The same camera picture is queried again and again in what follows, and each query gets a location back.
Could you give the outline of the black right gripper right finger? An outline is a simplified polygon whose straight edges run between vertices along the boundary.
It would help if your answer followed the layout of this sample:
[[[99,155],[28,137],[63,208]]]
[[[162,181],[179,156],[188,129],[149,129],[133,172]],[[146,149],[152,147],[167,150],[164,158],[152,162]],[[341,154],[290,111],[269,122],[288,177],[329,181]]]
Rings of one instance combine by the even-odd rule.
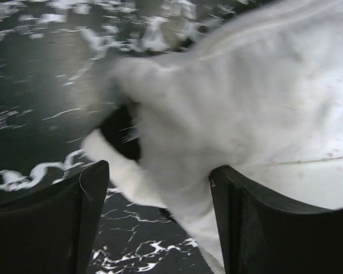
[[[296,201],[230,166],[209,182],[226,273],[343,273],[343,208]]]

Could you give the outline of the black white striped pillowcase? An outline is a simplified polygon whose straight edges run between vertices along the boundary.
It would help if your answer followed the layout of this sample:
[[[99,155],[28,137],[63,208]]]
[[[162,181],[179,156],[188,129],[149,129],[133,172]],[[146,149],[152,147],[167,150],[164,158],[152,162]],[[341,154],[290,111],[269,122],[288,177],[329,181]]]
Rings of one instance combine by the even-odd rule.
[[[116,151],[128,159],[139,162],[141,147],[129,106],[120,105],[99,124],[99,129],[106,142]]]

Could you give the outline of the white pillow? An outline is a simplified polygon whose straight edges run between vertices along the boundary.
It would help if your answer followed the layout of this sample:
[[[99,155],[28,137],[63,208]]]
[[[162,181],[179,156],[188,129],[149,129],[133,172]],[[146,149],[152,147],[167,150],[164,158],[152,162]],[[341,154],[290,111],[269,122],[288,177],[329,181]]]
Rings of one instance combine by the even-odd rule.
[[[168,209],[224,272],[209,172],[229,165],[283,195],[343,207],[343,1],[275,1],[240,15],[184,53],[125,57],[110,70],[135,103],[141,159],[96,129],[129,201]]]

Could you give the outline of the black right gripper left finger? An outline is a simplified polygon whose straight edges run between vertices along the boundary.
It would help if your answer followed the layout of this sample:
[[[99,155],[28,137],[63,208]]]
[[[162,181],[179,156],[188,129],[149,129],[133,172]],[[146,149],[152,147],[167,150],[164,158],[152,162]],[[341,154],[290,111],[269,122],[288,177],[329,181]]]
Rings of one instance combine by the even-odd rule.
[[[99,161],[0,204],[0,273],[86,273],[109,184]]]

